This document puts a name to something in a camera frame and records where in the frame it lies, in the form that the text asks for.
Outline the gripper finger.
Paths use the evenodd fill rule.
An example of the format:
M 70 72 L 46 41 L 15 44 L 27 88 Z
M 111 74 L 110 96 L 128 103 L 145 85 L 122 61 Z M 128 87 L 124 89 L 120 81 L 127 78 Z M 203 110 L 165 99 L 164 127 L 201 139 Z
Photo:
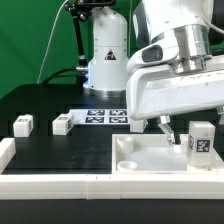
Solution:
M 170 123 L 170 117 L 168 115 L 160 116 L 157 119 L 158 127 L 164 132 L 164 134 L 167 136 L 167 141 L 169 144 L 175 143 L 175 135 L 172 128 L 169 126 Z
M 217 107 L 217 114 L 218 114 L 218 119 L 217 119 L 216 126 L 224 125 L 224 105 Z

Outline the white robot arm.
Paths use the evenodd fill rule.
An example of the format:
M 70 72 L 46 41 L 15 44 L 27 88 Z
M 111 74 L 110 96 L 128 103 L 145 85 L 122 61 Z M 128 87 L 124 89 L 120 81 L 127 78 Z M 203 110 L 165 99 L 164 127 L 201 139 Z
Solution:
M 157 118 L 168 138 L 172 115 L 224 106 L 224 56 L 210 51 L 215 0 L 141 0 L 132 14 L 138 50 L 127 57 L 127 25 L 108 7 L 93 9 L 94 56 L 86 91 L 124 91 L 130 130 Z

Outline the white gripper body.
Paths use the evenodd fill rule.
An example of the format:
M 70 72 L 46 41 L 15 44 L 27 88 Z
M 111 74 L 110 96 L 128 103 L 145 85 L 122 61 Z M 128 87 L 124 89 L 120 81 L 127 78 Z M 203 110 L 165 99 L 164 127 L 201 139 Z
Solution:
M 133 120 L 224 106 L 224 55 L 195 74 L 174 75 L 168 64 L 139 69 L 127 83 L 126 103 Z

